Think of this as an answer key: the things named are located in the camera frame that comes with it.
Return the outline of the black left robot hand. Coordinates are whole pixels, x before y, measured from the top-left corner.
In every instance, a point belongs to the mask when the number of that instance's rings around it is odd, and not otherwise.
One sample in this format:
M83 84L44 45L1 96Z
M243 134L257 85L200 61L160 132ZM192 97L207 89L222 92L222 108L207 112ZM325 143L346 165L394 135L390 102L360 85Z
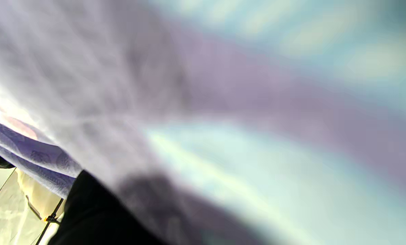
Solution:
M162 245L92 175L82 171L64 206L49 245Z

